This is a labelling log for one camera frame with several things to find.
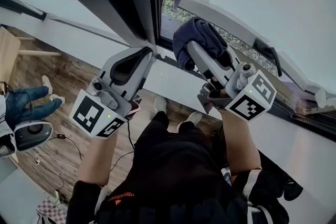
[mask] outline navy cloth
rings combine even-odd
[[[207,53],[219,57],[227,49],[227,43],[208,22],[199,17],[194,17],[179,27],[174,33],[173,50],[180,66],[186,70],[193,70],[195,64],[187,52],[190,41],[199,43]]]

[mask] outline white cable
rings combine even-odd
[[[56,158],[54,158],[54,157],[52,157],[52,156],[49,156],[49,155],[47,155],[47,154],[44,154],[44,153],[37,153],[37,154],[36,154],[36,156],[35,156],[35,161],[36,161],[37,164],[39,164],[39,162],[37,161],[37,155],[42,155],[42,156],[47,156],[47,157],[53,158],[54,160],[56,160],[56,161],[58,161],[58,162],[60,162],[60,163],[62,163],[62,164],[64,164],[64,165],[70,166],[71,168],[73,168],[73,169],[75,169],[75,170],[78,170],[78,168],[75,168],[75,167],[71,166],[70,164],[63,163],[63,162],[61,162],[60,160],[58,160],[58,159],[56,159]]]

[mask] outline printed logo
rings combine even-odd
[[[265,110],[264,107],[259,105],[256,101],[254,101],[247,95],[242,96],[229,109],[236,112],[238,115],[242,116],[248,121],[253,119],[257,115],[259,115],[262,111]]]
[[[73,119],[91,133],[103,111],[103,107],[85,96],[75,112]]]
[[[267,81],[259,74],[252,83],[252,86],[261,94],[264,99],[271,104],[275,90],[267,83]]]
[[[97,136],[100,137],[109,137],[112,133],[114,133],[122,124],[125,122],[119,118],[113,119],[109,125],[107,125]]]

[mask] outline white sneaker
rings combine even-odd
[[[192,123],[194,123],[194,125],[196,125],[198,122],[201,121],[202,119],[202,113],[201,112],[198,112],[198,111],[195,111],[193,113],[191,113],[188,117],[188,119],[184,122],[187,122],[187,121],[191,121]],[[180,128],[180,125],[182,124],[183,122],[179,123],[176,127],[176,130],[177,132],[179,132],[179,128]]]
[[[158,97],[155,98],[155,101],[154,101],[155,113],[158,113],[159,111],[163,111],[164,113],[166,113],[166,106],[167,106],[167,102],[163,96],[159,95]]]
[[[63,97],[63,96],[58,96],[57,94],[52,94],[49,98],[50,98],[50,100],[52,100],[52,101],[53,101],[55,98],[61,99],[61,100],[62,100],[62,104],[65,104],[65,102],[66,102],[65,97]]]
[[[49,95],[51,95],[51,94],[53,94],[52,92],[52,86],[51,86],[51,83],[50,83],[50,80],[49,80],[49,78],[46,76],[46,75],[43,75],[42,76],[42,84],[43,84],[43,86],[45,86],[45,87],[48,87],[49,88],[49,92],[48,92],[48,94]]]

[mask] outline black shirt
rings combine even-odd
[[[262,170],[241,172],[231,186],[202,139],[180,136],[136,149],[126,180],[96,214],[101,187],[77,182],[67,223],[288,223],[279,188]]]

